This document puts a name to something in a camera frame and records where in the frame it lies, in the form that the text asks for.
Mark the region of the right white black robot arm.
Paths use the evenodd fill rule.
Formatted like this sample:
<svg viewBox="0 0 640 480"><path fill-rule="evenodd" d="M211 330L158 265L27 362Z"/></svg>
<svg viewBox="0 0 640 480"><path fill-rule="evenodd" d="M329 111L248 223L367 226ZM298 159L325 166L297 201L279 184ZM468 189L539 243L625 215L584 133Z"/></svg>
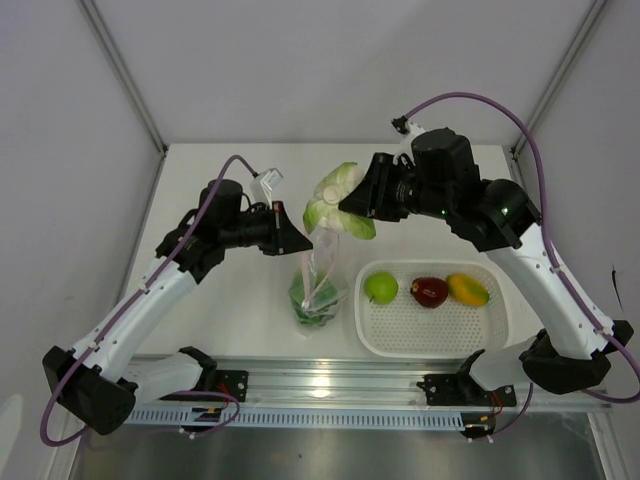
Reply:
<svg viewBox="0 0 640 480"><path fill-rule="evenodd" d="M458 395L479 403L500 387L531 382L557 395L593 392L611 369L609 354L633 329L603 314L544 242L542 217L507 179L484 180L469 140L449 128L411 126L399 153L377 153L341 211L398 222L411 214L446 222L514 283L543 328L497 351L472 354L460 369Z"/></svg>

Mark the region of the left aluminium frame post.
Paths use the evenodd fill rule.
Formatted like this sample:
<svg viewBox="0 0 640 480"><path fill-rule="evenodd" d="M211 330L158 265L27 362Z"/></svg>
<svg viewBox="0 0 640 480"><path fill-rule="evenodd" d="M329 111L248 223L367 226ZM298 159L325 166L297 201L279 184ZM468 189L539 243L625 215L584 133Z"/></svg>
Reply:
<svg viewBox="0 0 640 480"><path fill-rule="evenodd" d="M141 91L131 74L127 62L107 25L99 5L94 0L76 1L80 12L94 36L111 72L116 78L124 97L144 130L156 152L163 156L168 147L148 108Z"/></svg>

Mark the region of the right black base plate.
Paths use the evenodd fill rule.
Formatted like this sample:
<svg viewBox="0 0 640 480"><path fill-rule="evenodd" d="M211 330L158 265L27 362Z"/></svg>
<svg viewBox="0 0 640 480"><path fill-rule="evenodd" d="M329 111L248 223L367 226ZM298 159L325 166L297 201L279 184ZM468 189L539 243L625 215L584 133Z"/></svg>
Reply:
<svg viewBox="0 0 640 480"><path fill-rule="evenodd" d="M466 374L427 374L416 386L423 391L429 406L441 407L515 407L512 385L485 390Z"/></svg>

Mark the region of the right aluminium frame post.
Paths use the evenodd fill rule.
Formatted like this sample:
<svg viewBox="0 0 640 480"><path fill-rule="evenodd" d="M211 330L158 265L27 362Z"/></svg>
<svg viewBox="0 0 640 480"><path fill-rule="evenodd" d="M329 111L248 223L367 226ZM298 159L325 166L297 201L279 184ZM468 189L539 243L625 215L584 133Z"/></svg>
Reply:
<svg viewBox="0 0 640 480"><path fill-rule="evenodd" d="M525 121L525 125L532 135L541 126L546 114L586 51L591 37L597 31L611 4L612 1L608 0L589 2L586 12L582 15L568 43L562 49L558 62L546 81L542 93L538 96L533 110Z"/></svg>

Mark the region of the green apple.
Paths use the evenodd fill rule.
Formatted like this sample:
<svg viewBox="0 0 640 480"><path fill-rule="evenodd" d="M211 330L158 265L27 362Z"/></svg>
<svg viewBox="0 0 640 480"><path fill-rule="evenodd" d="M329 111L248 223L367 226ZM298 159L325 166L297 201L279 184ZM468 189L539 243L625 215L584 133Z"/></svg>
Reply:
<svg viewBox="0 0 640 480"><path fill-rule="evenodd" d="M398 282L389 272L380 271L368 276L364 282L364 292L370 302L378 305L391 303L398 293Z"/></svg>

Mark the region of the red apple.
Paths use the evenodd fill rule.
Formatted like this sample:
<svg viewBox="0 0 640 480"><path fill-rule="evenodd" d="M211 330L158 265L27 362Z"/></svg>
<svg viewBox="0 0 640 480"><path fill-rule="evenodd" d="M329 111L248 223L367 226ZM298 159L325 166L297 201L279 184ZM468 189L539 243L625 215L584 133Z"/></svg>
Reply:
<svg viewBox="0 0 640 480"><path fill-rule="evenodd" d="M449 289L440 278L419 277L412 281L410 293L422 307L435 309L447 300Z"/></svg>

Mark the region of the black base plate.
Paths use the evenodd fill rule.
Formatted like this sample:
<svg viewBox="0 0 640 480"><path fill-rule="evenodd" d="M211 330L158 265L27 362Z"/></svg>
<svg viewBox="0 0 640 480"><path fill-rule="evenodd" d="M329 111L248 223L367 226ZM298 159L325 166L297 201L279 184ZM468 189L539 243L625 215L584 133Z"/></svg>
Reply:
<svg viewBox="0 0 640 480"><path fill-rule="evenodd" d="M188 395L176 393L162 397L164 401L195 401L201 396L194 392L216 392L233 396L239 402L244 402L249 386L249 372L246 370L216 370L214 373L204 373L196 385L189 390Z"/></svg>
<svg viewBox="0 0 640 480"><path fill-rule="evenodd" d="M512 385L485 390L466 374L427 374L416 386L423 391L429 406L441 407L515 407Z"/></svg>

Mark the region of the aluminium frame post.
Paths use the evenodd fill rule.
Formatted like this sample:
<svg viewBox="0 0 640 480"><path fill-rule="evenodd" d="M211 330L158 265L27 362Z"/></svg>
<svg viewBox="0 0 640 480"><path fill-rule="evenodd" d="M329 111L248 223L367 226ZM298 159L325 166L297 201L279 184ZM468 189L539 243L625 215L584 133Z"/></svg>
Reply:
<svg viewBox="0 0 640 480"><path fill-rule="evenodd" d="M163 156L168 147L148 108L141 91L131 74L127 62L107 25L99 5L94 0L76 1L80 12L94 36L111 72L116 78L124 97L144 130L156 152Z"/></svg>
<svg viewBox="0 0 640 480"><path fill-rule="evenodd" d="M546 114L586 51L591 37L597 31L611 4L612 1L608 0L589 2L586 12L582 15L568 43L562 49L558 62L546 81L542 93L538 96L533 110L525 121L525 125L532 135L541 126Z"/></svg>

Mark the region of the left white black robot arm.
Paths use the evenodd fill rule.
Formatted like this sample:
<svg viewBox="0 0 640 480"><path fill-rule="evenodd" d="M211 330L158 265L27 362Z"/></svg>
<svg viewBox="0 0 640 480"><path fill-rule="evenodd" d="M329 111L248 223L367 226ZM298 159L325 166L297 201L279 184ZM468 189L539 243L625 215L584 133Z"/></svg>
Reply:
<svg viewBox="0 0 640 480"><path fill-rule="evenodd" d="M240 183L211 181L198 206L156 248L138 289L71 348L54 346L45 354L49 407L60 405L86 428L108 435L147 402L180 396L231 399L218 388L216 361L195 347L140 369L131 368L130 361L173 305L221 264L228 250L256 247L272 257L311 250L282 202L243 209L243 197Z"/></svg>

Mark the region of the yellow orange mango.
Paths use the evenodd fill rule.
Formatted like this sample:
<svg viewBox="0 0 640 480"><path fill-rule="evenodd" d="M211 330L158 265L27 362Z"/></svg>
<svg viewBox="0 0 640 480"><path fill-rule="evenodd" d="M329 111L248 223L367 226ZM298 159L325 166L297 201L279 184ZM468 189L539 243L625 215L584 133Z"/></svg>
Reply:
<svg viewBox="0 0 640 480"><path fill-rule="evenodd" d="M449 295L461 304L471 307L483 307L490 300L490 294L484 286L468 275L450 275L447 277L446 283Z"/></svg>

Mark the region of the pale green cabbage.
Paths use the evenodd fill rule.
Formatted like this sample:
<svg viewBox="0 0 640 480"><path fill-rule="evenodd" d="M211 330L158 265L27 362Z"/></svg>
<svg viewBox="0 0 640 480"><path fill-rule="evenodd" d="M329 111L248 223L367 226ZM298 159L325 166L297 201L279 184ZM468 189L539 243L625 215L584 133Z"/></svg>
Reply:
<svg viewBox="0 0 640 480"><path fill-rule="evenodd" d="M325 176L306 204L302 216L306 233L322 228L336 234L348 233L359 240L374 239L376 227L372 219L339 209L339 203L355 191L363 178L364 171L356 162L344 162Z"/></svg>

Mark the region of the green lettuce leaf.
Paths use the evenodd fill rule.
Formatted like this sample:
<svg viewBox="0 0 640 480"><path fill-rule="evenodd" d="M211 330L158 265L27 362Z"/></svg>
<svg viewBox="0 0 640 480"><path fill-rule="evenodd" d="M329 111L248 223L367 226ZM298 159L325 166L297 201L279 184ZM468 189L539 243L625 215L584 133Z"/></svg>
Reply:
<svg viewBox="0 0 640 480"><path fill-rule="evenodd" d="M302 272L298 270L293 275L288 295L295 318L303 326L321 327L336 315L342 293L331 281L327 280L316 293L313 293L324 276L321 272L318 278L310 282L313 287L311 298L306 300Z"/></svg>

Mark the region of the clear pink zip top bag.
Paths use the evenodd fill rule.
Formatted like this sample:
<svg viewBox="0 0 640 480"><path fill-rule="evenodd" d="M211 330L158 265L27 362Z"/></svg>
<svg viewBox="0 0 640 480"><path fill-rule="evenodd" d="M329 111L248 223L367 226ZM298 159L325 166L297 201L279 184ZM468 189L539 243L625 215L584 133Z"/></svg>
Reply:
<svg viewBox="0 0 640 480"><path fill-rule="evenodd" d="M305 337L322 330L338 316L350 290L341 270L339 235L318 228L310 240L313 249L298 256L288 288L293 318Z"/></svg>

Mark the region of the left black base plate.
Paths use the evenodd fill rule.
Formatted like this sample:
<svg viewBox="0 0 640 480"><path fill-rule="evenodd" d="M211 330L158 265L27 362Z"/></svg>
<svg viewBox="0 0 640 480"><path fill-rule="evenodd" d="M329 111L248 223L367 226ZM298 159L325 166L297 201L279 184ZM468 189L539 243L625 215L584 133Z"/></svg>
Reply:
<svg viewBox="0 0 640 480"><path fill-rule="evenodd" d="M249 386L249 372L246 370L216 370L214 373L204 373L196 385L189 390L188 395L176 393L162 397L164 401L195 401L201 396L194 392L216 392L233 396L239 402L244 402Z"/></svg>

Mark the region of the aluminium mounting rail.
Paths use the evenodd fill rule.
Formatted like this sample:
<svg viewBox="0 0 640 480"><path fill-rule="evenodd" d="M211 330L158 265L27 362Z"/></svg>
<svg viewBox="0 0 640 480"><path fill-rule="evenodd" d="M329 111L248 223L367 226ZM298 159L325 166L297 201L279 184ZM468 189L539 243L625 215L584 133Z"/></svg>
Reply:
<svg viewBox="0 0 640 480"><path fill-rule="evenodd" d="M456 362L376 358L221 358L217 366L249 373L246 407L326 410L424 410L416 383L458 368Z"/></svg>

